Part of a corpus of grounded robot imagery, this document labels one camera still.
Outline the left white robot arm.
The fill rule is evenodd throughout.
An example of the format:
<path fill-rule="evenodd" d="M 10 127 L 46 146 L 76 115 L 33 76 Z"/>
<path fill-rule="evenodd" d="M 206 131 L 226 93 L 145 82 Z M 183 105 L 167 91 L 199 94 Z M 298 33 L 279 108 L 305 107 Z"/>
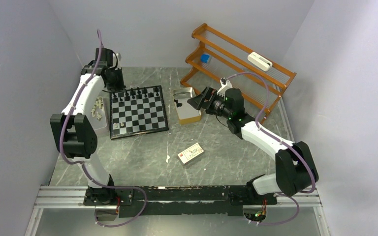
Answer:
<path fill-rule="evenodd" d="M 119 62 L 120 56 L 111 49 L 97 48 L 95 60 L 83 67 L 79 85 L 68 105 L 61 113 L 50 117 L 56 148 L 62 159 L 82 169 L 88 181 L 88 197 L 106 205 L 115 201 L 117 191 L 112 177 L 95 153 L 97 135 L 87 113 L 102 90 L 109 93 L 125 91 Z"/>

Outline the black piece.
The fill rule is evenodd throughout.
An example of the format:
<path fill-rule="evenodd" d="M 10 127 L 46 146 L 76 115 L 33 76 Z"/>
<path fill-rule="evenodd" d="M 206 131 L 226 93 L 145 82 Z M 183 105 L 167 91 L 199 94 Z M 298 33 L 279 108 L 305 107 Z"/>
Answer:
<path fill-rule="evenodd" d="M 130 94 L 128 91 L 125 93 L 125 101 L 130 101 Z"/>

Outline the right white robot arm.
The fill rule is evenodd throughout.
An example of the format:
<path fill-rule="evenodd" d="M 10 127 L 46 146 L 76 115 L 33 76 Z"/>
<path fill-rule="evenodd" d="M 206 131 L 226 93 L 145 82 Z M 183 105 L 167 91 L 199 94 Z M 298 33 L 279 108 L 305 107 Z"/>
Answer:
<path fill-rule="evenodd" d="M 265 128 L 244 108 L 244 98 L 237 88 L 215 90 L 206 87 L 188 104 L 207 114 L 226 118 L 229 131 L 250 142 L 273 158 L 275 173 L 255 177 L 249 181 L 246 198 L 257 204 L 269 193 L 293 196 L 299 192 L 312 193 L 318 173 L 309 146 L 305 142 L 285 140 Z"/>

